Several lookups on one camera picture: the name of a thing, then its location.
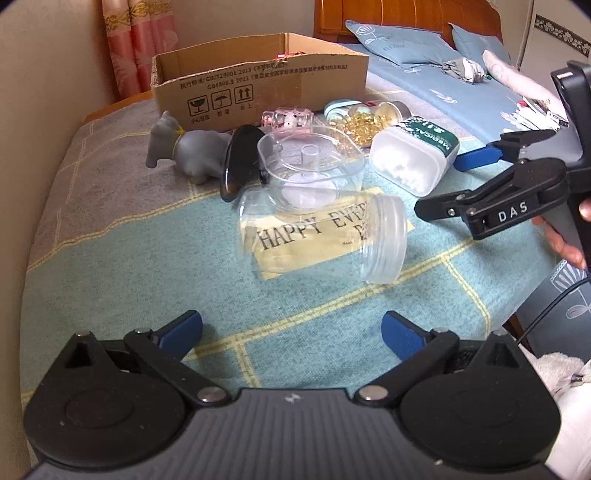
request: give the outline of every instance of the black cable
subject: black cable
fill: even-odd
[[[523,332],[523,335],[519,337],[517,340],[517,345],[519,345],[525,338],[531,333],[531,331],[536,328],[542,320],[549,314],[550,310],[556,307],[569,293],[575,291],[582,285],[585,285],[588,281],[591,281],[591,277],[587,276],[582,280],[579,280],[577,283],[573,283],[569,288],[564,290],[560,295],[558,295],[551,303],[548,305],[542,313],[540,313],[533,322],[529,324],[529,326]]]

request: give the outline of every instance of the white fabric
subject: white fabric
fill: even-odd
[[[551,353],[536,358],[523,349],[560,409],[560,433],[546,465],[564,480],[591,479],[591,361]],[[569,387],[573,374],[585,375],[584,383]]]
[[[568,118],[560,99],[548,89],[519,73],[489,50],[484,51],[482,60],[494,79],[519,95],[544,102],[548,110],[564,119]]]

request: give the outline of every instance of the wallpaper border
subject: wallpaper border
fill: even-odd
[[[580,54],[585,55],[586,57],[589,56],[591,43],[583,37],[579,37],[568,28],[564,28],[562,25],[558,25],[558,23],[552,22],[552,20],[548,20],[537,14],[535,16],[534,28],[558,38],[558,40],[566,43],[569,47],[574,48]]]

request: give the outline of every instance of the gray cloth item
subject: gray cloth item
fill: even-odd
[[[482,83],[488,79],[488,75],[477,62],[464,57],[443,63],[441,69],[449,76],[466,83]]]

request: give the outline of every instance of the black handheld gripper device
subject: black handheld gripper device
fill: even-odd
[[[541,215],[591,265],[591,223],[579,212],[591,196],[591,66],[570,61],[551,75],[568,127],[502,134],[491,147],[513,166],[474,191],[418,200],[420,219],[460,217],[480,240]]]
[[[181,363],[186,312],[123,340],[78,332],[24,416],[28,480],[558,480],[544,462],[560,413],[515,341],[426,332],[396,312],[402,360],[358,389],[224,388]]]

